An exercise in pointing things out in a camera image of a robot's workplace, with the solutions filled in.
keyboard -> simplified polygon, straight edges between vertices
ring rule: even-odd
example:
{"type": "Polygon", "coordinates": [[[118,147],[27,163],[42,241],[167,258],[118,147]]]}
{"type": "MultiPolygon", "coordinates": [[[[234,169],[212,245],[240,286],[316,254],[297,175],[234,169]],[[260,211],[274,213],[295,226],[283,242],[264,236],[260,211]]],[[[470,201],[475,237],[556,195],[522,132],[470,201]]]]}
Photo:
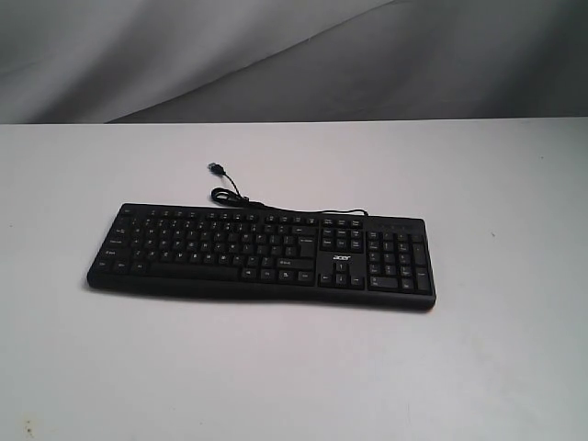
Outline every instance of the keyboard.
{"type": "Polygon", "coordinates": [[[87,280],[172,298],[409,309],[436,299],[423,220],[281,210],[124,204],[87,280]]]}

